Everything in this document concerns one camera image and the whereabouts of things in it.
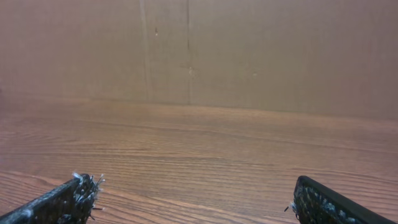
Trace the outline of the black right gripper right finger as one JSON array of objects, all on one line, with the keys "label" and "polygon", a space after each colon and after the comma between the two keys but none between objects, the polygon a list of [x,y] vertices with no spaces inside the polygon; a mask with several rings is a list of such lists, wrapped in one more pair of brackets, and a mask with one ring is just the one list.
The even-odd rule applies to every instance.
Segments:
[{"label": "black right gripper right finger", "polygon": [[298,177],[285,209],[301,224],[396,224],[306,175]]}]

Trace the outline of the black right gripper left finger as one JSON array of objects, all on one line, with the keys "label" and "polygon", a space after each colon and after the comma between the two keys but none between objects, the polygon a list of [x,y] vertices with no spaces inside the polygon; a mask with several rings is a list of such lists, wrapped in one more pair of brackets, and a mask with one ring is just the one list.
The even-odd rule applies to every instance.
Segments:
[{"label": "black right gripper left finger", "polygon": [[45,194],[1,215],[1,224],[86,224],[94,219],[104,175],[73,173],[73,178]]}]

